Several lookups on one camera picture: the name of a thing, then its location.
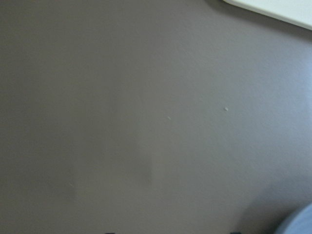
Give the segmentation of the blue round plate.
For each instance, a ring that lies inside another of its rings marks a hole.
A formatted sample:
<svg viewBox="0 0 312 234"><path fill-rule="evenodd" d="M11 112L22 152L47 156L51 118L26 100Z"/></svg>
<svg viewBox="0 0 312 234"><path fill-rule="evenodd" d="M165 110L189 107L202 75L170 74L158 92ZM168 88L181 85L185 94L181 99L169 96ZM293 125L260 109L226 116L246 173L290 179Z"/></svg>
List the blue round plate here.
<svg viewBox="0 0 312 234"><path fill-rule="evenodd" d="M274 232L275 234L312 234L312 204L296 210Z"/></svg>

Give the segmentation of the cream rabbit tray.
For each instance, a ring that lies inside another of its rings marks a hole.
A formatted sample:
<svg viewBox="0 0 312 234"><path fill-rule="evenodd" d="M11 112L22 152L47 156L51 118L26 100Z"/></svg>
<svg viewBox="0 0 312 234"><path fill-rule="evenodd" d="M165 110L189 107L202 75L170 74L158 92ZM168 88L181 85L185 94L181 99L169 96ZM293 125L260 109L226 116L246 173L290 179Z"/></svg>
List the cream rabbit tray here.
<svg viewBox="0 0 312 234"><path fill-rule="evenodd" d="M225 2L308 30L312 29L311 0L226 0Z"/></svg>

